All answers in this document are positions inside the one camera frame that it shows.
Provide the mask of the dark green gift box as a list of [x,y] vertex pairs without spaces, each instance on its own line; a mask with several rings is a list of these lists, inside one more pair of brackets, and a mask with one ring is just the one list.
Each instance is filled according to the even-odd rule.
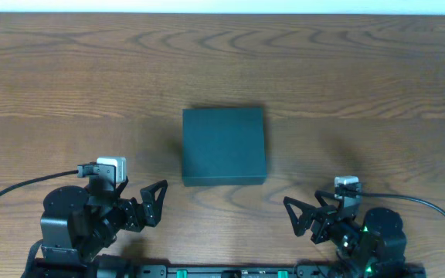
[[266,179],[262,108],[183,110],[185,186],[262,185]]

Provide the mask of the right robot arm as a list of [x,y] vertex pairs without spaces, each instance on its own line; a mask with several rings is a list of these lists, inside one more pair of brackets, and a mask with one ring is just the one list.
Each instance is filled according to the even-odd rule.
[[388,208],[372,208],[359,225],[355,219],[361,204],[359,184],[339,186],[334,193],[316,191],[319,206],[291,197],[283,204],[295,236],[311,231],[314,244],[333,242],[339,262],[329,277],[401,277],[405,274],[407,239],[403,221]]

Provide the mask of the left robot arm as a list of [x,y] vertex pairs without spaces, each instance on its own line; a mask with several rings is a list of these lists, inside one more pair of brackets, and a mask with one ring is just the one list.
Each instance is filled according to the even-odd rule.
[[101,254],[121,230],[141,232],[161,221],[165,180],[141,189],[142,200],[125,199],[126,183],[92,175],[86,187],[64,186],[43,201],[42,239],[29,251],[25,277],[163,277],[163,266],[139,265]]

